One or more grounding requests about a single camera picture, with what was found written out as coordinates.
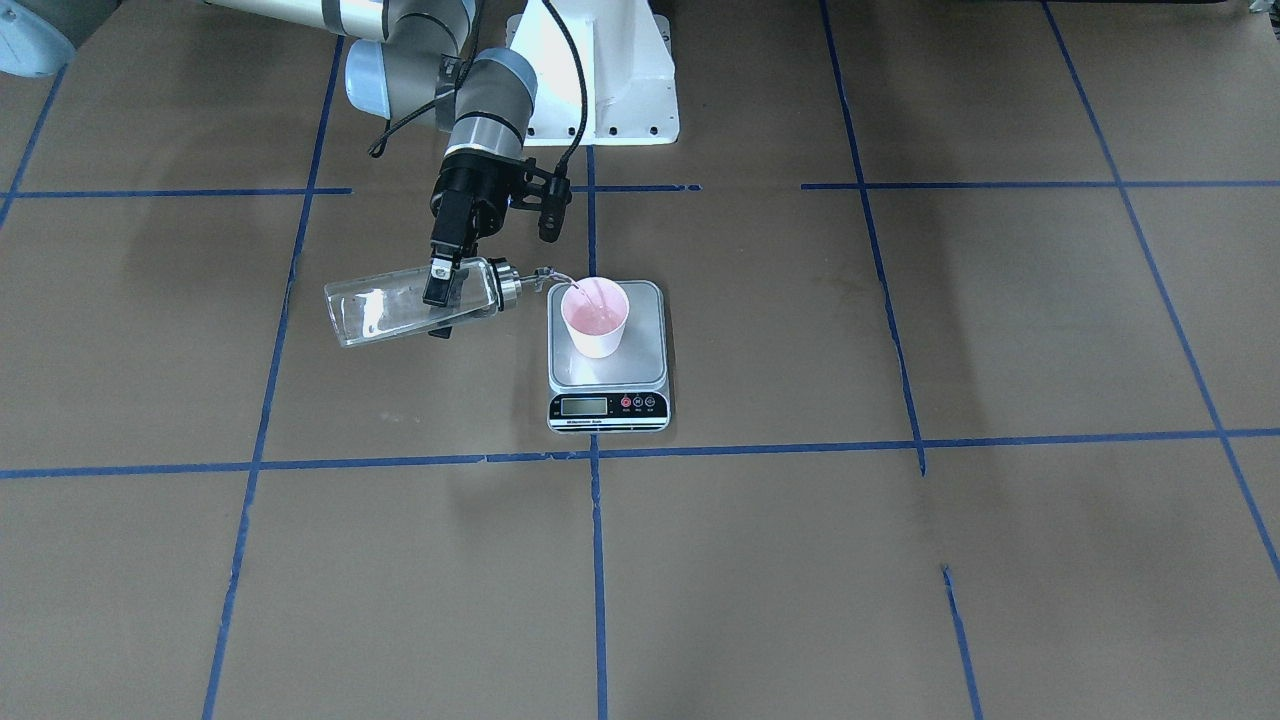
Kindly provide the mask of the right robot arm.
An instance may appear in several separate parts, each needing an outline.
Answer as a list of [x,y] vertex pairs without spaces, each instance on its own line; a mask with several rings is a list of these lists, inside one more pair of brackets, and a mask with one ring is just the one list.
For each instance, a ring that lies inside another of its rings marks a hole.
[[447,340],[457,325],[503,313],[526,286],[502,258],[479,252],[512,209],[538,211],[539,232],[561,232],[570,187],[524,151],[538,79],[507,47],[476,50],[475,1],[229,1],[227,9],[349,40],[349,104],[384,120],[369,154],[413,126],[448,137],[429,206],[425,266],[326,286],[339,345],[355,347],[410,334]]

